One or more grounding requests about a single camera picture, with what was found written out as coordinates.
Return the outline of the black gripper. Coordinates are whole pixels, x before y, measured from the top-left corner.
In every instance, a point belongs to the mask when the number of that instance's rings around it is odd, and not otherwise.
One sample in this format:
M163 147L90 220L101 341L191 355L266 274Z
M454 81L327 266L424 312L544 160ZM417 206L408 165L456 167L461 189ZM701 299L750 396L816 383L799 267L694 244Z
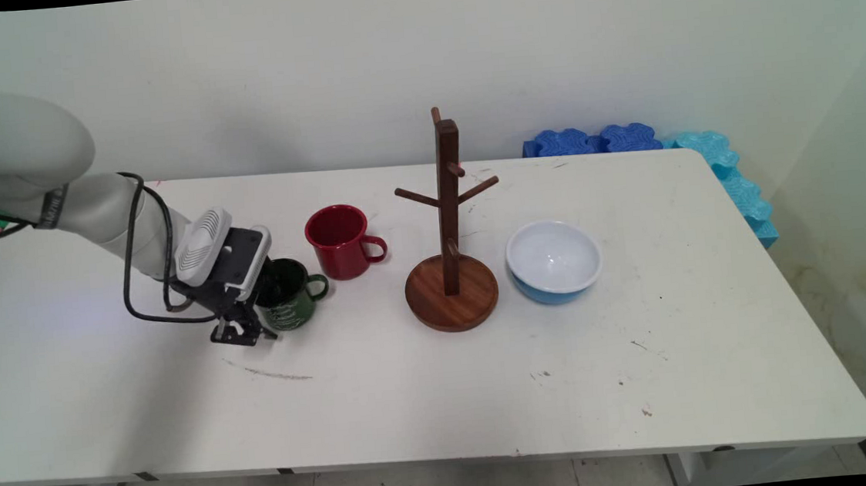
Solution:
M181 280L172 281L172 288L192 304L204 307L209 317L193 318L195 323L218 320L210 332L214 344L236 344L236 346L255 346L263 335L267 340L278 340L279 333L271 328L265 308L253 304L254 295L245 300L241 290L228 287L223 281L209 280L198 287L189 286Z

